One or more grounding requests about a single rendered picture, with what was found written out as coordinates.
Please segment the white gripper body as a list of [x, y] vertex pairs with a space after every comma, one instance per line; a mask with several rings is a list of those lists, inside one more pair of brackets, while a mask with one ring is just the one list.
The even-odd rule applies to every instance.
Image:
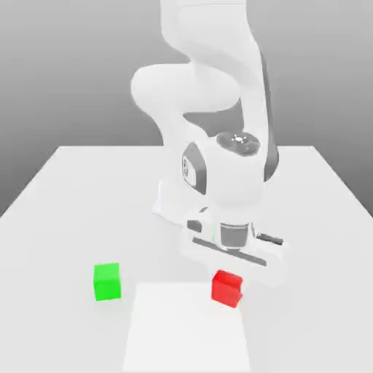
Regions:
[[210, 276], [219, 270], [240, 276], [242, 288], [248, 288], [251, 283], [277, 288], [284, 285], [288, 277], [291, 250], [286, 242], [278, 245], [251, 238], [244, 249], [227, 249], [183, 228], [180, 251], [188, 259], [204, 264]]

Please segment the small red cube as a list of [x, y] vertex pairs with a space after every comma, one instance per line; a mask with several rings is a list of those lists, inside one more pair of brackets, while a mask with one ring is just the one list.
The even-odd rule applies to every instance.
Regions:
[[231, 272], [218, 270], [212, 279], [211, 299], [231, 308], [236, 308], [242, 298], [243, 279]]

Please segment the small green cube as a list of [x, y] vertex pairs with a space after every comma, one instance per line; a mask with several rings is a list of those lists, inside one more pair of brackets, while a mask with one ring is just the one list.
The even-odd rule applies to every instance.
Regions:
[[120, 299], [122, 296], [119, 262], [96, 264], [93, 272], [95, 300]]

